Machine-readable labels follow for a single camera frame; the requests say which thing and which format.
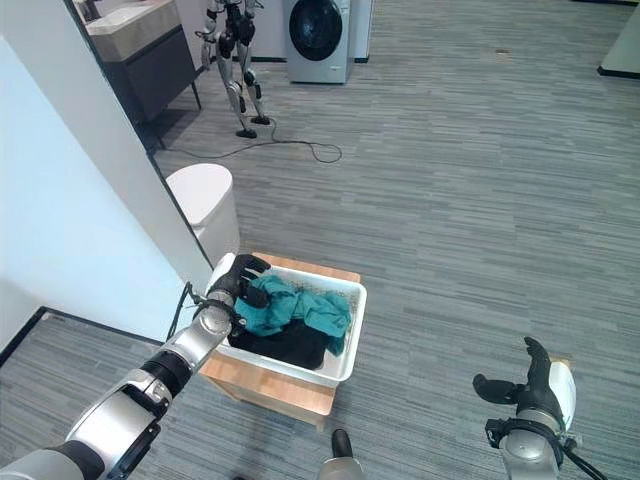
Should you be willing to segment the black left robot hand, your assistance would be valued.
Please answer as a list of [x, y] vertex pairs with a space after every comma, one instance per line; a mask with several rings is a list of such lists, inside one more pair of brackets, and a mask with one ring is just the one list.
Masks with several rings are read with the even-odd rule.
[[268, 294], [251, 282], [270, 268], [271, 265], [262, 258], [251, 254], [237, 255], [229, 270], [213, 283], [207, 295], [224, 292], [233, 300], [240, 299], [251, 307], [265, 308], [269, 302]]

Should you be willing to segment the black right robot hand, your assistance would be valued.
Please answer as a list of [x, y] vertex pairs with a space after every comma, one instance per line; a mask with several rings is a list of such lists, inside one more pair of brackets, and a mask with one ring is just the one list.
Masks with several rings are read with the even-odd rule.
[[483, 374], [476, 374], [472, 380], [473, 389], [489, 403], [515, 405], [517, 412], [542, 411], [551, 416], [562, 431], [567, 431], [575, 417], [577, 404], [573, 374], [562, 361], [552, 361], [539, 341], [525, 336], [524, 343], [530, 358], [524, 384], [491, 380]]

